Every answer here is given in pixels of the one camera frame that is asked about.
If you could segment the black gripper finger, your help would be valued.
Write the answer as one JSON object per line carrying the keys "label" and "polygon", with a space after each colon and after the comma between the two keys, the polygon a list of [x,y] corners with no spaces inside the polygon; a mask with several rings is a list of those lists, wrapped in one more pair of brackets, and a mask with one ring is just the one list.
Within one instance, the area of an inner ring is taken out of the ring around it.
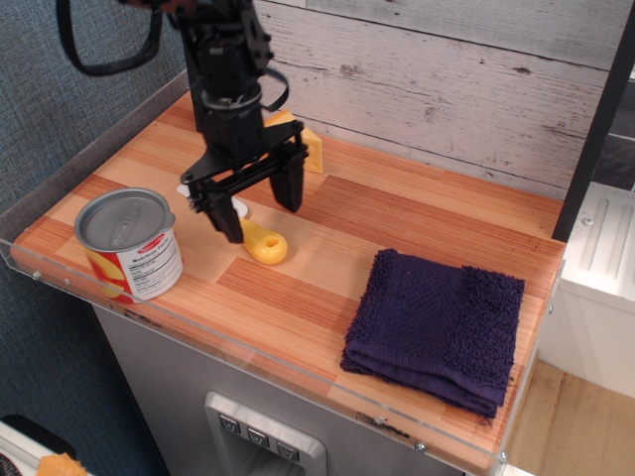
{"label": "black gripper finger", "polygon": [[304,163],[293,160],[270,176],[276,201],[287,210],[297,212],[302,206],[304,192]]}
{"label": "black gripper finger", "polygon": [[214,228],[222,232],[230,243],[241,244],[243,232],[231,196],[225,193],[209,193],[205,209]]}

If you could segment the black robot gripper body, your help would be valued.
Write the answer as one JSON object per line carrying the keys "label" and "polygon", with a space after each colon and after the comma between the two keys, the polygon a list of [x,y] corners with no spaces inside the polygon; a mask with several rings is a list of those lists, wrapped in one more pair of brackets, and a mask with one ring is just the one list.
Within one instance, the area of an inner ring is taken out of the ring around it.
{"label": "black robot gripper body", "polygon": [[298,120],[267,127],[258,100],[214,104],[204,93],[191,96],[194,123],[205,152],[182,174],[190,206],[206,212],[209,193],[234,195],[270,176],[284,164],[308,156],[304,124]]}

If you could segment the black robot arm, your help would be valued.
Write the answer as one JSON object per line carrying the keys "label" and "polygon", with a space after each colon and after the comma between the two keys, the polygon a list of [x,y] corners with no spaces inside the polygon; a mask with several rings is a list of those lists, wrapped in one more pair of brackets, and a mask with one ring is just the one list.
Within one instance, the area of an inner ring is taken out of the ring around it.
{"label": "black robot arm", "polygon": [[206,149],[181,181],[190,206],[205,213],[229,242],[243,231],[231,198],[267,179],[279,204],[297,211],[303,200],[304,126],[297,120],[267,126],[261,77],[285,77],[269,68],[271,38],[250,1],[137,1],[167,14],[186,54],[195,126]]}

